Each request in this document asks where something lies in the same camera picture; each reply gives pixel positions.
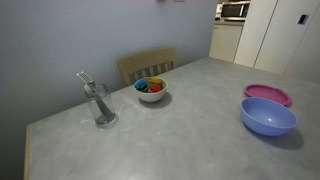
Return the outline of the white ceramic bowl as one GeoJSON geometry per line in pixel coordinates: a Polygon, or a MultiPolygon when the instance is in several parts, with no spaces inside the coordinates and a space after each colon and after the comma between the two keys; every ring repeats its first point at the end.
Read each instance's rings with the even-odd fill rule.
{"type": "Polygon", "coordinates": [[[168,84],[164,79],[162,79],[160,77],[157,77],[157,78],[160,78],[162,80],[162,84],[160,85],[162,87],[162,90],[159,91],[159,92],[156,92],[156,93],[152,93],[149,90],[149,88],[150,88],[151,85],[154,85],[154,84],[148,83],[148,79],[149,78],[151,78],[151,77],[142,78],[142,79],[145,79],[147,81],[147,84],[148,84],[148,89],[146,91],[144,91],[144,92],[136,90],[134,88],[134,84],[133,84],[133,88],[134,88],[134,90],[136,92],[136,95],[138,96],[138,98],[140,100],[142,100],[144,102],[156,102],[156,101],[159,101],[166,94],[166,90],[167,90],[168,84]]]}

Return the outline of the yellow toy piece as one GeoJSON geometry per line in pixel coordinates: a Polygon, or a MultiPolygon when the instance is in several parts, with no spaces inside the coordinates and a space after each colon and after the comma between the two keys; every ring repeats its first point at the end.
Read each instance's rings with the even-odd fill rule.
{"type": "Polygon", "coordinates": [[[160,78],[157,78],[157,77],[151,77],[151,78],[148,79],[148,83],[161,85],[162,84],[162,80],[160,78]]]}

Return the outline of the blue plastic bowl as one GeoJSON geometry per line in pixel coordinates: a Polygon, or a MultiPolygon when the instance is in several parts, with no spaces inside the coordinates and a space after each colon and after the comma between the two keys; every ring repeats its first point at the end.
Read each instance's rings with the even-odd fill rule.
{"type": "Polygon", "coordinates": [[[252,131],[265,136],[281,136],[293,130],[298,119],[275,101],[251,97],[241,102],[241,120],[252,131]]]}

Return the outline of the orange toy piece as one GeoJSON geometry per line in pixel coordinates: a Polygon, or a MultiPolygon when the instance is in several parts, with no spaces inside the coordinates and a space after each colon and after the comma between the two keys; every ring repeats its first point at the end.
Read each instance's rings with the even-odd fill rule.
{"type": "Polygon", "coordinates": [[[154,85],[151,85],[149,90],[152,92],[152,93],[156,93],[156,92],[159,92],[162,90],[162,87],[158,84],[154,84],[154,85]]]}

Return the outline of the white cabinet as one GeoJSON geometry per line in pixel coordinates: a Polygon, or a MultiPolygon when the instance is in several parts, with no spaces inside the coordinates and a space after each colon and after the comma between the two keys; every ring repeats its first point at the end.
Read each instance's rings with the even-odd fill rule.
{"type": "Polygon", "coordinates": [[[212,33],[209,56],[233,62],[242,34],[242,25],[215,25],[212,33]]]}

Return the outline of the wooden chair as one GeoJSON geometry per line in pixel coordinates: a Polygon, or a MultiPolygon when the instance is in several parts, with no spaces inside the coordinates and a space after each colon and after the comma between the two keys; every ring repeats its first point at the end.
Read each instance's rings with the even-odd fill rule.
{"type": "Polygon", "coordinates": [[[120,73],[126,86],[136,80],[157,76],[175,68],[176,49],[162,47],[127,55],[117,61],[120,73]]]}

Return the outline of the blue toy piece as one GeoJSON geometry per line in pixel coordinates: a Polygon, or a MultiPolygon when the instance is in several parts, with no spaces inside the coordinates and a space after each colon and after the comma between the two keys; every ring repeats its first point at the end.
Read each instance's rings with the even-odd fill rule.
{"type": "Polygon", "coordinates": [[[148,89],[148,84],[145,79],[139,79],[134,83],[134,88],[138,91],[146,91],[148,89]]]}

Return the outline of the microwave oven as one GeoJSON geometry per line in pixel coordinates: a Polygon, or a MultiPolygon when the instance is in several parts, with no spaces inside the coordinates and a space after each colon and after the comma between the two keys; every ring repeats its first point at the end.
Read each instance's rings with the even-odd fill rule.
{"type": "Polygon", "coordinates": [[[249,1],[224,2],[221,18],[224,20],[244,21],[250,7],[249,1]]]}

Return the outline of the metal fork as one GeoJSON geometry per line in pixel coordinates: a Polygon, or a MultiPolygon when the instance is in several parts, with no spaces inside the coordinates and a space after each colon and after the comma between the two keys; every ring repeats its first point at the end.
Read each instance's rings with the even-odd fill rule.
{"type": "Polygon", "coordinates": [[[89,108],[98,124],[108,124],[115,118],[115,112],[111,109],[112,103],[106,103],[105,97],[109,96],[108,88],[104,84],[96,84],[95,81],[81,71],[77,76],[84,83],[85,95],[89,98],[89,108]]]}

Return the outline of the clear glass jar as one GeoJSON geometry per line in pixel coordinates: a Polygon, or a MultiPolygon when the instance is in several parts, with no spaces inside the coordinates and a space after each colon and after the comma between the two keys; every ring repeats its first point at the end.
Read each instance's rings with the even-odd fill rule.
{"type": "Polygon", "coordinates": [[[104,84],[98,84],[96,90],[93,91],[88,85],[85,85],[85,95],[96,125],[111,126],[116,121],[116,113],[108,88],[104,84]]]}

